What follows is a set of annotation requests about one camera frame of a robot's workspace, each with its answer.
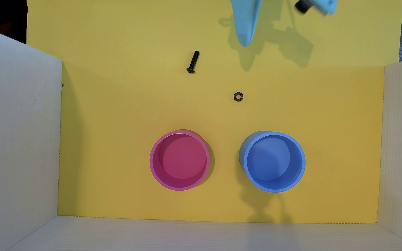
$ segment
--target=black nut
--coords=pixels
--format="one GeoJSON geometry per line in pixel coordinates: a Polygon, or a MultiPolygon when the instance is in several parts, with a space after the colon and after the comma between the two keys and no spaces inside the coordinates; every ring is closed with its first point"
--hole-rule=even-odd
{"type": "Polygon", "coordinates": [[[234,100],[235,101],[242,101],[243,100],[243,94],[241,92],[237,92],[236,94],[234,94],[234,100]]]}

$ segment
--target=yellow board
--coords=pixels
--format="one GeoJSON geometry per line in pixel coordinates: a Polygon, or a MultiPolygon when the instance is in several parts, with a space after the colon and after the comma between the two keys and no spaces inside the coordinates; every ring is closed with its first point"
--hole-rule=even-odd
{"type": "Polygon", "coordinates": [[[375,222],[383,66],[398,61],[402,1],[340,0],[331,17],[294,3],[264,0],[243,48],[227,0],[30,0],[28,44],[64,60],[58,214],[375,222]],[[148,163],[176,129],[204,137],[214,159],[183,192],[148,163]],[[293,189],[260,191],[241,170],[239,147],[259,130],[302,145],[293,189]]]}

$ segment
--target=black fastener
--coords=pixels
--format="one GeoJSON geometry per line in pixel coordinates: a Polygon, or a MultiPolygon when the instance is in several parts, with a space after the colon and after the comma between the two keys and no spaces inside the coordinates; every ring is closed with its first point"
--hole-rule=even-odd
{"type": "Polygon", "coordinates": [[[195,51],[195,53],[193,54],[193,58],[192,58],[192,62],[190,62],[190,66],[187,68],[187,71],[189,73],[195,73],[195,64],[197,63],[198,60],[198,56],[200,55],[199,51],[195,51]]]}
{"type": "Polygon", "coordinates": [[[234,100],[235,101],[242,101],[243,100],[243,94],[241,92],[237,92],[236,94],[234,94],[234,100]]]}

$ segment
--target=screw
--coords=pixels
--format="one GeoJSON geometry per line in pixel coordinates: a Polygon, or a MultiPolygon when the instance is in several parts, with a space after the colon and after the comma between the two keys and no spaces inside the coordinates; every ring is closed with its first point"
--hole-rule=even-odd
{"type": "Polygon", "coordinates": [[[187,71],[189,73],[195,73],[195,64],[197,63],[198,60],[198,56],[200,55],[199,51],[195,51],[195,53],[193,54],[193,58],[192,58],[192,62],[190,62],[190,66],[187,68],[187,71]]]}

